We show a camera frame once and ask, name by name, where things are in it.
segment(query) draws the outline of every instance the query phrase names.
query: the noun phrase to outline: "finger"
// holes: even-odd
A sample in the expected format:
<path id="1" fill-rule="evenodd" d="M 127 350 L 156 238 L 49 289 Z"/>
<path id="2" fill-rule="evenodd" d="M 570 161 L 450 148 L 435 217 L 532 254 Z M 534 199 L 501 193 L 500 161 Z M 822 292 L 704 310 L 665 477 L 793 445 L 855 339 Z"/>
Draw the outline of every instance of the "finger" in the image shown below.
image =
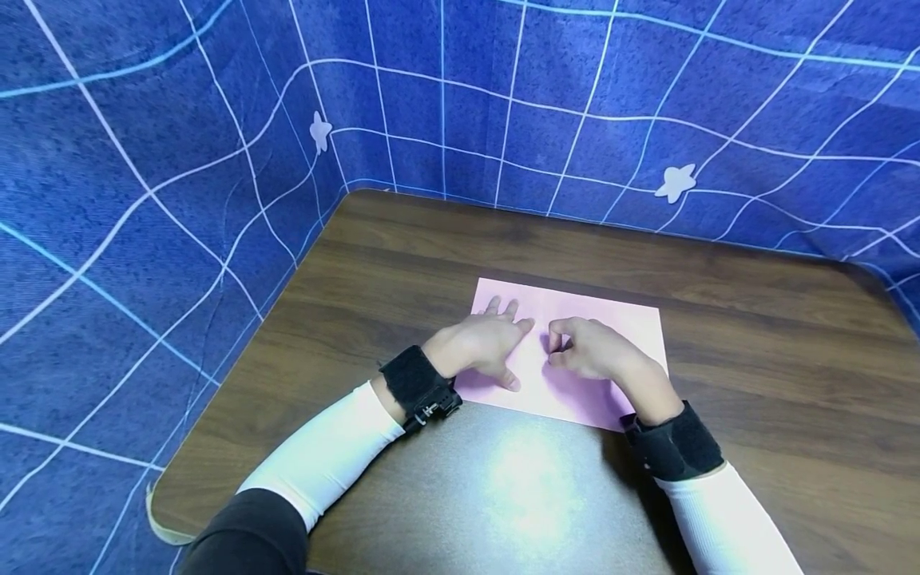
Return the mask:
<path id="1" fill-rule="evenodd" d="M 499 385 L 508 391 L 521 391 L 521 380 L 504 364 L 499 364 L 483 372 L 498 380 Z"/>
<path id="2" fill-rule="evenodd" d="M 514 324 L 514 325 L 517 326 L 518 329 L 521 330 L 521 334 L 522 334 L 522 335 L 526 335 L 526 334 L 530 333 L 530 330 L 531 330 L 531 329 L 534 328 L 534 324 L 536 324 L 536 322 L 534 321 L 534 319 L 533 319 L 532 317 L 528 317 L 528 318 L 526 318 L 526 319 L 522 319 L 521 321 L 517 322 L 517 323 Z"/>
<path id="3" fill-rule="evenodd" d="M 486 315 L 492 314 L 493 316 L 499 313 L 499 304 L 501 303 L 501 297 L 496 295 L 489 300 L 489 305 L 486 306 Z"/>
<path id="4" fill-rule="evenodd" d="M 556 351 L 554 353 L 550 353 L 549 364 L 553 367 L 571 369 L 572 355 L 573 354 L 571 351 Z"/>
<path id="5" fill-rule="evenodd" d="M 562 346 L 562 335 L 571 335 L 574 326 L 572 320 L 574 317 L 569 317 L 568 319 L 554 319 L 549 322 L 549 351 L 557 351 Z"/>
<path id="6" fill-rule="evenodd" d="M 511 300 L 508 302 L 508 307 L 505 308 L 504 316 L 508 316 L 511 319 L 514 319 L 514 315 L 517 314 L 518 301 Z"/>

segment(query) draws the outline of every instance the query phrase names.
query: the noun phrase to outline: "left hand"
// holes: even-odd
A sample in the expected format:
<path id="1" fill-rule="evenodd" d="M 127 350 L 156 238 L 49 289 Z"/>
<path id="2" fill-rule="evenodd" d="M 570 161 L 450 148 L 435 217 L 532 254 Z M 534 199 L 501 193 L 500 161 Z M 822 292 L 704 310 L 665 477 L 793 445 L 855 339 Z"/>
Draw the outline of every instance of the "left hand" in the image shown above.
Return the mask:
<path id="1" fill-rule="evenodd" d="M 500 304 L 501 298 L 496 295 L 485 312 L 442 329 L 421 346 L 441 376 L 451 378 L 473 368 L 494 377 L 506 389 L 521 389 L 521 382 L 505 365 L 505 360 L 534 328 L 534 320 L 514 322 L 517 300 L 511 300 L 502 313 L 499 313 Z"/>

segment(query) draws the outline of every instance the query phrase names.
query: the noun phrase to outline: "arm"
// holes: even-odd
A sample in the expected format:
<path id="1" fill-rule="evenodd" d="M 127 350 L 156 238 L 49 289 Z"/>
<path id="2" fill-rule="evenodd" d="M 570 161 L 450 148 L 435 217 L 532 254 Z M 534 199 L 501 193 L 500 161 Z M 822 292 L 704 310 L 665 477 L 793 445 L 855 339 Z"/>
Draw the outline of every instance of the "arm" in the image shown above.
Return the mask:
<path id="1" fill-rule="evenodd" d="M 578 317 L 551 322 L 550 363 L 579 374 L 613 380 L 636 409 L 638 425 L 653 431 L 672 424 L 675 443 L 688 440 L 698 423 L 685 410 L 667 374 L 627 339 L 596 320 Z M 571 337 L 562 348 L 561 336 Z M 700 442 L 711 442 L 695 475 L 678 481 L 655 481 L 667 494 L 681 535 L 700 573 L 801 573 L 770 516 L 734 467 L 721 459 L 718 446 L 702 428 Z"/>
<path id="2" fill-rule="evenodd" d="M 511 391 L 520 389 L 505 359 L 534 320 L 515 323 L 517 303 L 511 301 L 502 314 L 499 304 L 494 298 L 485 313 L 442 329 L 422 346 L 441 377 L 476 368 Z M 305 423 L 214 516 L 191 544 L 181 573 L 303 573 L 306 535 L 374 458 L 404 434 L 411 392 L 393 389 L 377 375 Z"/>

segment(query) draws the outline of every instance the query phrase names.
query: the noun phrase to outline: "hand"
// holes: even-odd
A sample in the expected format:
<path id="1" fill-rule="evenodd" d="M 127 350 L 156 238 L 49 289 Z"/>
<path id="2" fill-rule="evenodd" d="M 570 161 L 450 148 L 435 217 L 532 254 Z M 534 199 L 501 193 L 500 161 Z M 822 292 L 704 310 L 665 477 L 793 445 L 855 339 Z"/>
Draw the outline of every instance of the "hand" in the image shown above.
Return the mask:
<path id="1" fill-rule="evenodd" d="M 563 335 L 569 336 L 565 346 Z M 664 369 L 596 319 L 570 317 L 549 322 L 549 351 L 549 364 L 554 367 L 591 379 L 613 380 L 646 425 L 660 425 L 684 410 Z"/>
<path id="2" fill-rule="evenodd" d="M 493 297 L 484 313 L 442 329 L 421 346 L 441 376 L 450 378 L 474 368 L 497 379 L 502 387 L 511 391 L 521 389 L 521 382 L 505 365 L 505 360 L 534 328 L 534 320 L 514 322 L 517 300 L 511 300 L 501 314 L 500 304 L 501 298 Z"/>

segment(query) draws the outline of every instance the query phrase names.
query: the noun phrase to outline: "black wrist strap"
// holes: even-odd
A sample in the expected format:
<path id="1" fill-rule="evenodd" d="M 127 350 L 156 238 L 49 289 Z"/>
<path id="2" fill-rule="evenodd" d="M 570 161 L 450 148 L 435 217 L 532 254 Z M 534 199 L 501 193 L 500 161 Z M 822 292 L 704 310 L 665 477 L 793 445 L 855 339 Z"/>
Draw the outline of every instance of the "black wrist strap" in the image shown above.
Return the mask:
<path id="1" fill-rule="evenodd" d="M 446 418 L 463 405 L 454 391 L 454 378 L 441 377 L 417 345 L 381 367 L 380 373 L 393 398 L 406 411 L 406 433 L 421 429 L 434 415 Z"/>
<path id="2" fill-rule="evenodd" d="M 719 444 L 686 401 L 680 415 L 655 427 L 642 425 L 635 413 L 620 421 L 633 453 L 658 479 L 692 479 L 725 462 Z"/>

